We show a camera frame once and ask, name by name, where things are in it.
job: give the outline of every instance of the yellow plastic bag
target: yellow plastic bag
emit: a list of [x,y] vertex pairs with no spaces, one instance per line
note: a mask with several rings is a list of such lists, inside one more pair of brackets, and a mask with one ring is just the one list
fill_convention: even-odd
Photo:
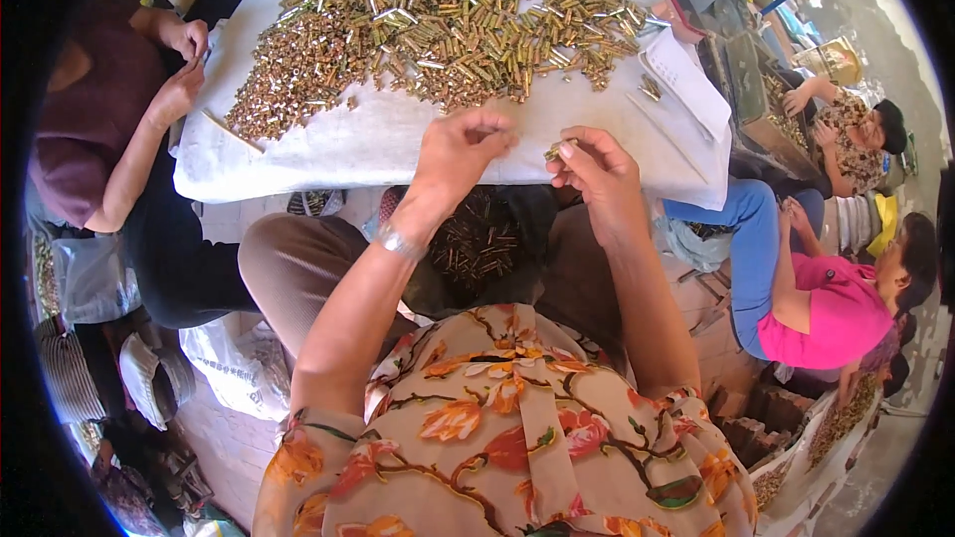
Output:
[[876,193],[876,209],[882,220],[882,232],[865,249],[872,257],[878,257],[888,247],[889,241],[895,238],[896,226],[899,224],[899,199],[894,195],[885,197]]

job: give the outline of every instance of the black hair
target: black hair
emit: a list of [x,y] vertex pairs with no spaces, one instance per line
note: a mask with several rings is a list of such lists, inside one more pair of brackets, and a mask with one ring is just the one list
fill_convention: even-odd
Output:
[[919,322],[912,314],[905,314],[905,325],[901,327],[899,334],[899,347],[903,347],[915,338],[915,330],[919,328]]
[[908,136],[905,133],[905,125],[901,116],[901,110],[891,100],[882,100],[876,104],[873,110],[878,110],[881,115],[879,125],[885,134],[885,144],[882,149],[890,154],[901,154],[905,151],[905,145],[908,143]]
[[899,315],[925,303],[939,274],[939,247],[932,221],[925,214],[913,211],[902,220],[902,226],[906,238],[901,267],[908,272],[909,284],[896,296]]
[[889,363],[889,373],[892,376],[882,383],[882,395],[885,398],[895,396],[908,378],[908,372],[908,361],[905,360],[905,357],[901,354],[892,357]]

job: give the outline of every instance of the blue pants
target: blue pants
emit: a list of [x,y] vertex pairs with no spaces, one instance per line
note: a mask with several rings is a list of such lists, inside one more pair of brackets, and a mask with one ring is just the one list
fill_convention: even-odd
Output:
[[[822,195],[814,188],[794,195],[818,237],[822,233]],[[736,340],[750,355],[768,360],[759,343],[757,324],[772,308],[772,277],[779,258],[779,207],[772,189],[762,181],[730,178],[726,204],[720,211],[664,200],[667,216],[689,222],[734,228],[730,243],[733,296],[730,306]],[[790,247],[802,253],[795,232]]]

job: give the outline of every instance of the concrete floor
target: concrete floor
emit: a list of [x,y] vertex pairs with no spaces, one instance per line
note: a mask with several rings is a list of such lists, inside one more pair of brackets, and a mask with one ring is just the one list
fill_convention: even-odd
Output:
[[[919,160],[919,175],[906,179],[897,190],[901,213],[921,210],[934,218],[939,170],[951,158],[949,130],[938,81],[904,4],[901,0],[822,0],[821,8],[807,2],[803,12],[825,39],[846,36],[864,58],[867,90],[901,108],[906,126],[915,134]],[[925,411],[934,399],[935,368],[951,321],[949,312],[939,310],[938,298],[936,292],[917,314],[918,335],[903,350],[912,371],[901,393],[891,399],[893,405]],[[842,491],[801,534],[859,532],[898,476],[922,423],[920,418],[883,416]]]

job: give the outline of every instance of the black pants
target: black pants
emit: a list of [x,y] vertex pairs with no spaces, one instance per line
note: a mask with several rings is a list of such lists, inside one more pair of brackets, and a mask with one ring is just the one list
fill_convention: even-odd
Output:
[[[212,29],[220,18],[231,17],[239,1],[196,0],[185,20],[202,19]],[[172,50],[162,58],[169,75],[185,64]],[[172,329],[200,326],[232,311],[257,312],[239,276],[239,245],[202,240],[192,200],[173,186],[175,163],[167,135],[122,229],[146,311]]]

